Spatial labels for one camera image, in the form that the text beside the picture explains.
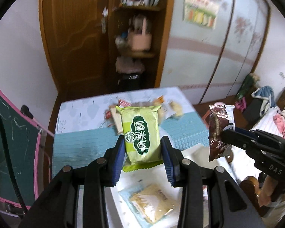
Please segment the person's right hand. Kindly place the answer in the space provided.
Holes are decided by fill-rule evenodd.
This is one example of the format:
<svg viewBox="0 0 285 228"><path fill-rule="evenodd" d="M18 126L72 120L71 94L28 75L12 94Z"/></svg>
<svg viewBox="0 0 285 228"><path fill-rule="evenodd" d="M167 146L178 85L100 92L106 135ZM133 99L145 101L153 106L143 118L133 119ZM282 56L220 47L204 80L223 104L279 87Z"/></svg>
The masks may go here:
<svg viewBox="0 0 285 228"><path fill-rule="evenodd" d="M271 202L271 195L273 194L277 185L277 180L271 176L266 176L258 197L258 204L260 207L267 206Z"/></svg>

